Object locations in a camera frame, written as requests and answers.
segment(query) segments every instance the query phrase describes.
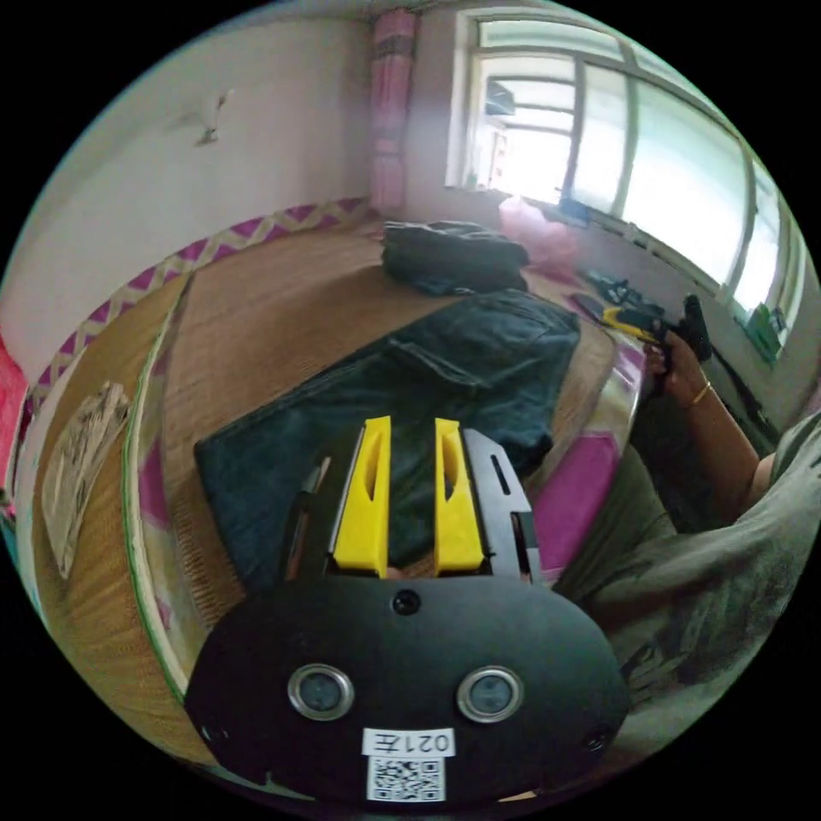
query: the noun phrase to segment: dark jeans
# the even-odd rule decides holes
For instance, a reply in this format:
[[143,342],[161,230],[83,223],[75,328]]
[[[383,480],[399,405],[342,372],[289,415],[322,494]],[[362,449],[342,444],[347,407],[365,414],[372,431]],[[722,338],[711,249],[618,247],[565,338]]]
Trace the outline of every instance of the dark jeans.
[[390,560],[433,546],[434,419],[501,444],[519,475],[550,449],[578,341],[569,311],[527,293],[477,295],[342,360],[196,446],[225,547],[249,593],[278,583],[290,506],[324,448],[365,419],[392,418]]

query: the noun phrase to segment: pink curtain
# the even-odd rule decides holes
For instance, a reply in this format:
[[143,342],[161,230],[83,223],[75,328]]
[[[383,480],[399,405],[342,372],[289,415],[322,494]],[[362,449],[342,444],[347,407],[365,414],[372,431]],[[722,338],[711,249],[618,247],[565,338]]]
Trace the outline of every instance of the pink curtain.
[[380,16],[374,30],[371,126],[374,158],[371,205],[380,212],[405,201],[404,137],[411,95],[416,15],[397,9]]

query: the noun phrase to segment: screw hole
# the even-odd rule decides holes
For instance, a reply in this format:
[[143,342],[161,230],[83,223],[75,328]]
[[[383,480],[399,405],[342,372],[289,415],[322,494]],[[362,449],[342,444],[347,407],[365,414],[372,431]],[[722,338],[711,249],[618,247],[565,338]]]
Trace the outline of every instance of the screw hole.
[[398,616],[412,616],[419,612],[422,606],[422,600],[413,590],[400,590],[394,597],[391,603],[393,612]]

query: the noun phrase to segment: denim fabric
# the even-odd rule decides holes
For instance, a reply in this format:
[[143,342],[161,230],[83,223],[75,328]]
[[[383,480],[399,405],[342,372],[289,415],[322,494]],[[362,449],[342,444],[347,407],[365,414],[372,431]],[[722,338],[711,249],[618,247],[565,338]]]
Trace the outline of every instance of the denim fabric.
[[471,222],[387,222],[382,244],[385,273],[434,296],[528,290],[527,251]]
[[433,545],[434,419],[501,444],[519,475],[550,449],[558,392],[579,338],[569,311],[519,291],[474,296],[377,340],[199,442],[199,472],[249,593],[279,579],[291,503],[324,447],[391,416],[390,559]]

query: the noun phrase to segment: window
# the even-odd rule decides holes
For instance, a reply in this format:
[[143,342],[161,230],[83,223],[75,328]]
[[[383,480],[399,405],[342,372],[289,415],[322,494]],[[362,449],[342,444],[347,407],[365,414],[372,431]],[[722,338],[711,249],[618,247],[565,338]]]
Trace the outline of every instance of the window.
[[708,105],[717,114],[720,114],[715,105],[696,86],[694,86],[683,74],[677,72],[668,62],[661,57],[656,57],[649,49],[639,45],[634,40],[629,41],[629,45],[635,55],[636,65],[648,74],[653,74],[662,80],[666,80],[677,88],[682,89],[689,96],[695,97],[705,105]]
[[638,86],[638,142],[623,219],[714,282],[732,273],[745,223],[741,147],[667,92]]
[[585,66],[582,140],[572,197],[611,213],[624,167],[627,140],[627,78],[618,71]]
[[780,195],[699,89],[592,21],[533,9],[514,19],[511,7],[498,19],[459,14],[475,44],[467,187],[540,201],[554,219],[563,199],[585,205],[610,230],[638,229],[738,316],[763,303],[789,325],[801,262]]
[[506,137],[499,190],[557,204],[570,157],[570,136],[514,129]]
[[594,29],[545,20],[496,20],[480,25],[479,45],[483,49],[518,49],[535,46],[543,49],[572,49],[588,54],[622,59],[615,37]]
[[775,183],[758,165],[755,167],[755,220],[747,259],[733,299],[744,311],[766,303],[776,278],[781,220]]

